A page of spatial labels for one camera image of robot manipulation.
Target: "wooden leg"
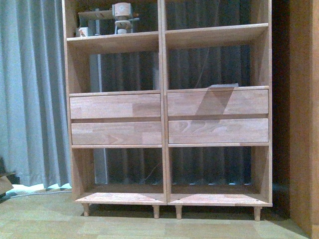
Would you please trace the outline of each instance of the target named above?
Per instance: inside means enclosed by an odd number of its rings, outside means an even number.
[[[260,221],[260,211],[263,207],[254,207],[254,216],[255,216],[255,221],[259,222]]]
[[[159,219],[160,218],[160,206],[153,205],[153,208],[154,208],[154,218]]]
[[[84,208],[84,216],[88,217],[90,215],[90,208],[89,208],[90,204],[82,203],[82,206]]]
[[[176,207],[176,218],[181,219],[181,207],[182,206],[175,206]]]

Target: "wooden wall panel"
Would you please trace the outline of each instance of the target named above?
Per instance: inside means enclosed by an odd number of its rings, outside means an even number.
[[[160,95],[71,97],[71,119],[160,118]]]
[[[290,12],[290,215],[310,234],[310,0],[290,1]]]
[[[268,142],[268,119],[169,121],[168,135],[170,144]]]
[[[160,122],[73,123],[73,145],[161,144]]]
[[[168,117],[268,114],[268,90],[168,93]]]
[[[319,239],[319,2],[317,0],[312,1],[311,9],[311,218],[313,238]]]

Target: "floor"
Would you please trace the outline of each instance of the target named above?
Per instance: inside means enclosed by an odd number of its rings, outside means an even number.
[[[12,198],[0,203],[0,239],[305,239],[289,219],[271,210],[253,220],[250,208],[93,205],[85,218],[70,193]]]

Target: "top shelf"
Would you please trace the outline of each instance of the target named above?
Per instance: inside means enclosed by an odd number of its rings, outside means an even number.
[[[69,46],[88,54],[158,51],[159,32],[67,38]]]
[[[166,31],[169,49],[247,45],[268,29],[268,23]]]

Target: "drawer front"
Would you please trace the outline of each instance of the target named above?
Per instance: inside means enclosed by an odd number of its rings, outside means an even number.
[[[161,144],[160,122],[73,123],[73,145]]]
[[[160,95],[71,97],[70,108],[71,119],[160,117]]]
[[[268,114],[268,90],[168,93],[168,116]]]
[[[168,136],[172,144],[268,142],[268,119],[169,121]]]

